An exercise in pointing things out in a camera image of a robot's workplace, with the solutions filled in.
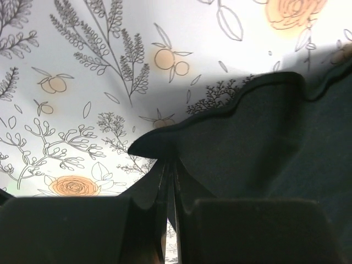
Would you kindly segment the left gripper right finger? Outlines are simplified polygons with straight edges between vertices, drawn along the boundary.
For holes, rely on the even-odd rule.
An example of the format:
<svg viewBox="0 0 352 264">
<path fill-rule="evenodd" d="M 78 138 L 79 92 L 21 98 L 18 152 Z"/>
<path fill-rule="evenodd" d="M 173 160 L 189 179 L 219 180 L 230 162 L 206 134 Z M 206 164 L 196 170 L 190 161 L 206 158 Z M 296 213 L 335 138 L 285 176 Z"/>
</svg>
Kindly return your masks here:
<svg viewBox="0 0 352 264">
<path fill-rule="evenodd" d="M 182 163 L 174 165 L 180 263 L 340 263 L 341 250 L 318 203 L 220 199 Z"/>
</svg>

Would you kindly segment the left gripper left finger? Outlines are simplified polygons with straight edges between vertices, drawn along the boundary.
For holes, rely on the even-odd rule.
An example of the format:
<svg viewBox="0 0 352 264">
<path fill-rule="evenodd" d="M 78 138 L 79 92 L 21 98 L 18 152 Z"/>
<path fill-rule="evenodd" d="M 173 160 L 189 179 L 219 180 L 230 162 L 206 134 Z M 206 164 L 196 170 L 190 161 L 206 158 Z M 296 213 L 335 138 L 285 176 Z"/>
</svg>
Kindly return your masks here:
<svg viewBox="0 0 352 264">
<path fill-rule="evenodd" d="M 22 197 L 1 208 L 1 263 L 164 263 L 168 166 L 118 196 Z"/>
</svg>

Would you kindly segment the black t shirt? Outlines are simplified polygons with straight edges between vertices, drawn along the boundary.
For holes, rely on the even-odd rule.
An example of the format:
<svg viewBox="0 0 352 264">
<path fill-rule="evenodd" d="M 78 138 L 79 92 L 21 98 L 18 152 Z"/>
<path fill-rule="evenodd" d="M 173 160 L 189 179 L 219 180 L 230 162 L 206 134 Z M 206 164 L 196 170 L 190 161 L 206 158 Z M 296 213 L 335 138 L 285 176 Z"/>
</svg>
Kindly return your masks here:
<svg viewBox="0 0 352 264">
<path fill-rule="evenodd" d="M 157 162 L 168 166 L 164 263 L 180 263 L 174 165 L 220 199 L 318 203 L 351 263 L 351 62 L 318 73 L 220 81 L 178 122 L 145 118 L 84 93 L 55 112 L 12 116 L 1 129 L 1 208 L 22 197 L 118 196 Z"/>
</svg>

